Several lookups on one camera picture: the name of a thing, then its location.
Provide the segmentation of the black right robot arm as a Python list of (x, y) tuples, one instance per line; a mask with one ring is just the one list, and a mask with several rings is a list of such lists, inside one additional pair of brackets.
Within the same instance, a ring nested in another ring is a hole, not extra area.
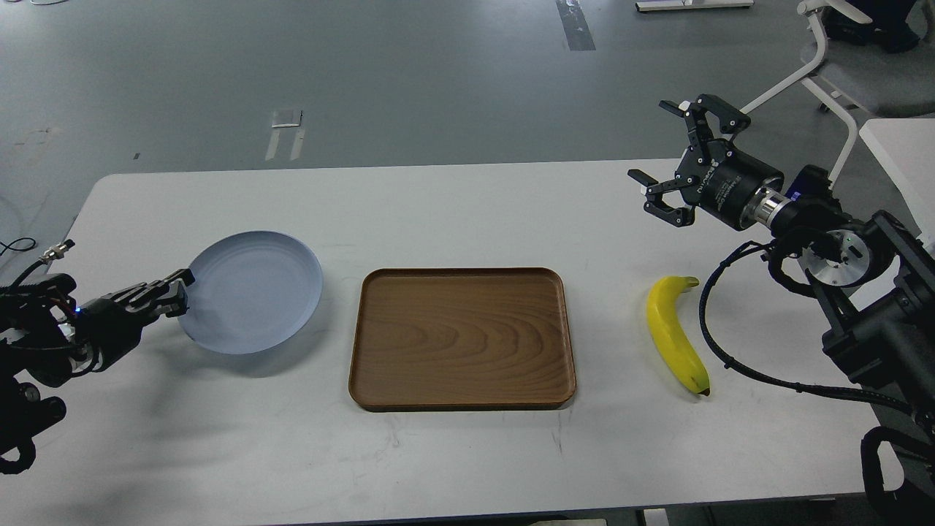
[[(899, 220), (878, 210), (865, 222), (842, 210), (828, 170), (808, 164), (782, 192), (784, 173), (741, 152), (735, 137), (751, 118), (714, 94), (698, 94), (661, 109), (684, 121), (688, 146), (673, 177), (659, 182), (640, 169), (644, 212), (675, 227), (691, 226), (695, 210), (742, 231), (762, 224), (771, 242), (745, 242), (701, 287), (698, 320), (705, 343), (728, 370), (794, 392), (877, 404), (908, 416), (924, 439), (892, 427), (872, 427), (860, 442), (864, 493), (888, 525), (931, 525), (933, 499), (917, 489), (884, 487), (879, 447), (905, 451), (933, 473), (933, 257)], [(738, 260), (760, 254), (771, 279), (816, 300), (829, 329), (823, 353), (851, 387), (807, 385), (758, 372), (729, 355), (711, 335), (711, 291)]]

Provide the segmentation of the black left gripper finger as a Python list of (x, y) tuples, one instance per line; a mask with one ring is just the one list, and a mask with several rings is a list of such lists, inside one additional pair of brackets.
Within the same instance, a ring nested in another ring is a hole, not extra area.
[(176, 319), (189, 312), (187, 287), (196, 283), (191, 269), (179, 269), (166, 278), (150, 282), (142, 296), (142, 312), (151, 319)]

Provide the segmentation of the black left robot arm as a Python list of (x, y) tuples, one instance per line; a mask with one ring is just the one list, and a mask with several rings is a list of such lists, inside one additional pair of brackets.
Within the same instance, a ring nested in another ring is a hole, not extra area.
[(187, 267), (166, 278), (77, 304), (77, 284), (66, 273), (37, 275), (74, 246), (64, 240), (47, 249), (1, 294), (2, 473), (17, 475), (34, 464), (37, 434), (66, 416), (60, 397), (40, 386), (60, 387), (104, 372), (140, 345), (145, 327), (189, 309), (187, 289), (196, 277)]

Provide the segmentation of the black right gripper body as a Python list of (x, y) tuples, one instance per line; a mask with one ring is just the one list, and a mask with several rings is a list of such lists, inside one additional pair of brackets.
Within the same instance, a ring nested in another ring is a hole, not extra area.
[(690, 146), (682, 154), (676, 173), (679, 180), (692, 184), (681, 189), (688, 205), (701, 207), (731, 229), (748, 229), (755, 223), (755, 209), (762, 193), (778, 191), (785, 174), (741, 152), (732, 141), (715, 139), (706, 143), (707, 157), (701, 146)]

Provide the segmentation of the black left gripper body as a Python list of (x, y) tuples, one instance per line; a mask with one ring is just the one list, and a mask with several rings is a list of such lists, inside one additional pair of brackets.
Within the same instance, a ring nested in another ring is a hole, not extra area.
[(121, 289), (80, 306), (77, 340), (89, 348), (91, 372), (103, 372), (140, 343), (143, 327), (158, 318), (143, 289)]

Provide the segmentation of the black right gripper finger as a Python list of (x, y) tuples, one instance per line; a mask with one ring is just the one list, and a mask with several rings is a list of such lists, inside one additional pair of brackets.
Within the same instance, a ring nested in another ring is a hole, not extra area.
[(720, 134), (736, 136), (751, 126), (752, 119), (733, 104), (714, 94), (698, 94), (694, 99), (676, 104), (660, 100), (659, 107), (680, 117), (687, 127), (688, 151), (707, 153), (707, 146), (715, 140), (708, 117), (714, 116)]
[(675, 227), (691, 226), (695, 222), (695, 206), (672, 207), (665, 203), (664, 196), (671, 192), (680, 192), (688, 188), (687, 178), (677, 175), (674, 179), (658, 182), (654, 177), (641, 169), (629, 169), (627, 175), (644, 190), (645, 203), (642, 210), (667, 224)]

